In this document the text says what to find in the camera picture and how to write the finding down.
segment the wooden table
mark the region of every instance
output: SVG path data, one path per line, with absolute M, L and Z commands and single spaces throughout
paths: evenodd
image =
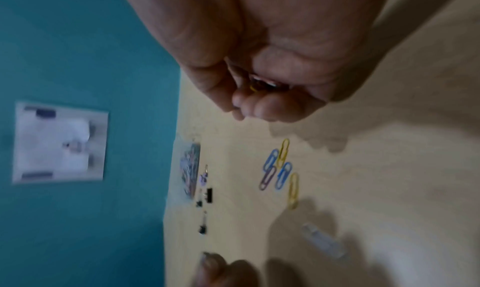
M 478 0 L 389 0 L 353 69 L 379 62 L 365 85 L 294 124 L 236 122 L 182 75 L 177 133 L 201 142 L 214 201 L 202 236 L 202 211 L 170 183 L 166 285 L 188 286 L 208 251 L 249 260 L 268 287 L 287 287 L 275 281 L 286 275 L 315 287 L 479 286 L 479 20 Z M 284 138 L 300 175 L 293 211 L 288 185 L 258 189 Z M 315 250 L 300 234 L 306 222 L 349 259 Z

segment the teal wall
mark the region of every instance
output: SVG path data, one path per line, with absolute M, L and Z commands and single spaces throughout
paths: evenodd
M 179 67 L 125 0 L 0 0 L 0 286 L 163 286 Z M 103 182 L 11 184 L 15 101 L 110 112 Z

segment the wall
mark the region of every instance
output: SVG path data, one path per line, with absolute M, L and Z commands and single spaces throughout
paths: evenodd
M 0 0 L 0 286 L 162 286 L 179 68 L 125 0 Z M 11 184 L 17 100 L 110 112 L 103 182 Z

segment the human hand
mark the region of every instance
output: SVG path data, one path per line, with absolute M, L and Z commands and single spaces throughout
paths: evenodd
M 257 271 L 246 261 L 230 265 L 218 254 L 204 253 L 192 287 L 258 287 Z
M 295 122 L 335 94 L 385 0 L 128 0 L 196 87 L 242 120 Z M 250 89 L 249 74 L 288 85 Z

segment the yellow paper clip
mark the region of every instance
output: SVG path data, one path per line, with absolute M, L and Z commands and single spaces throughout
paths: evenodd
M 290 175 L 290 188 L 288 189 L 288 208 L 291 210 L 297 208 L 299 203 L 299 181 L 300 176 L 298 173 L 292 173 Z
M 276 167 L 278 169 L 282 168 L 285 164 L 285 160 L 287 159 L 287 155 L 289 154 L 289 146 L 290 146 L 290 140 L 288 138 L 285 138 L 281 142 L 280 153 L 278 154 L 278 158 L 276 159 Z

